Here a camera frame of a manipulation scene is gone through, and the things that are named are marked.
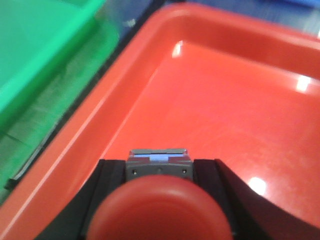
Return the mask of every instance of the black plastic mount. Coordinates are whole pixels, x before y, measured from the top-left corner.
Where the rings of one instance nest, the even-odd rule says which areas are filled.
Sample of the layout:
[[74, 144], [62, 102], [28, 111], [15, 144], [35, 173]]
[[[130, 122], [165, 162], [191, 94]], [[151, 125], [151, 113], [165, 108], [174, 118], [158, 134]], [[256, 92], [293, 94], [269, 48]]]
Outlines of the black plastic mount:
[[[86, 239], [97, 207], [125, 182], [126, 161], [100, 160], [82, 189], [36, 240]], [[219, 159], [194, 160], [193, 182], [220, 205], [234, 240], [320, 239], [320, 229], [255, 193]]]

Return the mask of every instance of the red tray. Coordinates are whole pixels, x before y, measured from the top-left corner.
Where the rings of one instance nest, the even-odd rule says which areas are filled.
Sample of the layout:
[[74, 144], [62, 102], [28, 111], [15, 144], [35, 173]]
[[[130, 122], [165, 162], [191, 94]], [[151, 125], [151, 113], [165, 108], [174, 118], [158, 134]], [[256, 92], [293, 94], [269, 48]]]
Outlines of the red tray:
[[154, 14], [0, 209], [32, 239], [98, 159], [187, 148], [320, 227], [320, 41], [195, 4]]

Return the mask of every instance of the blue object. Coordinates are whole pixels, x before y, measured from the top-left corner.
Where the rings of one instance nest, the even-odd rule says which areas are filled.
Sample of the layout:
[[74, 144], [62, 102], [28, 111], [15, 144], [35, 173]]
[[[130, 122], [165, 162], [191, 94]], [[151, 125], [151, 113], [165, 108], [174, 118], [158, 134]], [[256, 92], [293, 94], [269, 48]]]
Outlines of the blue object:
[[315, 8], [320, 7], [320, 0], [285, 0], [285, 1], [302, 4], [310, 7], [315, 7]]

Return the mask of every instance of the plastic bin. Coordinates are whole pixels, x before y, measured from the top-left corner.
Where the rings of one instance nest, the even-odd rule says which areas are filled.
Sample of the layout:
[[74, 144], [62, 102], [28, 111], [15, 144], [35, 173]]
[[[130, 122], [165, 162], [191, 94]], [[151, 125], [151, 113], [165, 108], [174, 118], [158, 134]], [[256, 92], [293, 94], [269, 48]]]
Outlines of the plastic bin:
[[0, 3], [0, 202], [3, 189], [118, 43], [105, 0]]
[[99, 159], [139, 148], [220, 158], [319, 228], [319, 61], [312, 36], [197, 4], [162, 9], [3, 204], [1, 236], [34, 238]]

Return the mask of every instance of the green plastic tray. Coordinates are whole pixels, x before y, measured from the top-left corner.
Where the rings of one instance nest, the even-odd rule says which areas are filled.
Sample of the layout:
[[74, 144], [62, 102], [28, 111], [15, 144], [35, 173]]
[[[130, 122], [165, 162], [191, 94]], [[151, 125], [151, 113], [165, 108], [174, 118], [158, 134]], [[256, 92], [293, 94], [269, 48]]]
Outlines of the green plastic tray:
[[[103, 3], [0, 3], [0, 29], [5, 33], [0, 37], [0, 203], [9, 194], [3, 188], [8, 178], [21, 168], [117, 46], [116, 27], [103, 13], [96, 14]], [[40, 9], [46, 10], [40, 13], [46, 20], [40, 21]], [[22, 13], [36, 17], [22, 19]], [[14, 14], [19, 16], [15, 21]], [[23, 31], [4, 24], [18, 21]]]
[[[0, 2], [0, 123], [13, 101], [26, 101], [50, 68], [92, 27], [105, 0], [5, 0]], [[41, 79], [36, 79], [42, 72]]]

